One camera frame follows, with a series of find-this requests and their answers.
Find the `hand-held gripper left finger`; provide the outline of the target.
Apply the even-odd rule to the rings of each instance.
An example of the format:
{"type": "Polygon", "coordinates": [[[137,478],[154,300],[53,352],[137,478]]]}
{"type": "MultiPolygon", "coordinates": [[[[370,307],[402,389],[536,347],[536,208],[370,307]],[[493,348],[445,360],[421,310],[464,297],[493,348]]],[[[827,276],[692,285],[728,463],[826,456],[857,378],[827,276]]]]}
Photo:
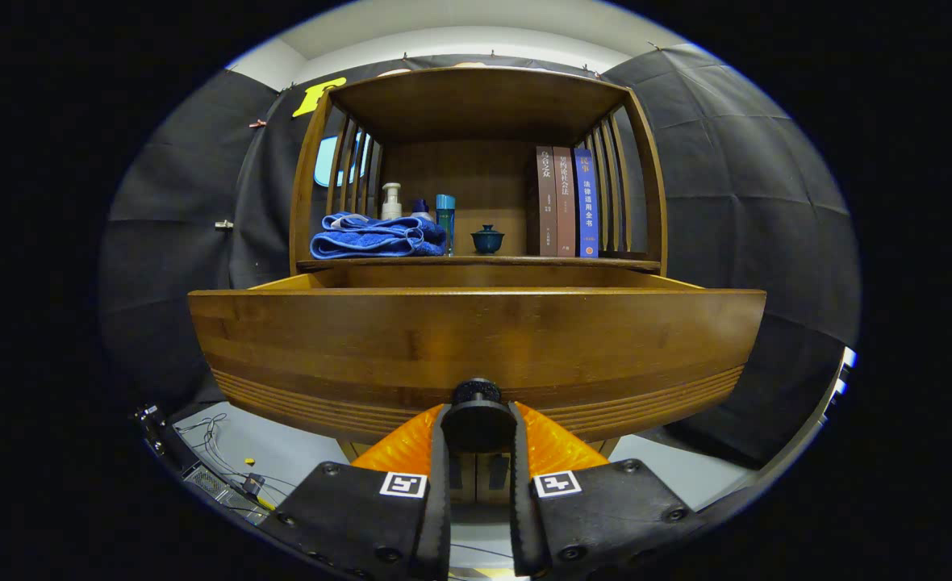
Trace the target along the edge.
{"type": "Polygon", "coordinates": [[[410,457],[382,470],[357,460],[318,464],[262,523],[303,560],[307,580],[445,580],[450,556],[448,405],[421,412],[375,446],[403,439],[410,457]]]}

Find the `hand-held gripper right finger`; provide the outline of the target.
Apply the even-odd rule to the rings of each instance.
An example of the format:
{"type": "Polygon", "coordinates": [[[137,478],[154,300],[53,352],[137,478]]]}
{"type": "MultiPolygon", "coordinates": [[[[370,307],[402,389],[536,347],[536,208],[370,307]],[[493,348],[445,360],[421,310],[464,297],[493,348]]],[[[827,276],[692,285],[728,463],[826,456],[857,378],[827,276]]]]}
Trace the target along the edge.
{"type": "Polygon", "coordinates": [[[509,403],[514,569],[532,579],[642,579],[706,519],[641,460],[608,461],[541,412],[509,403]]]}

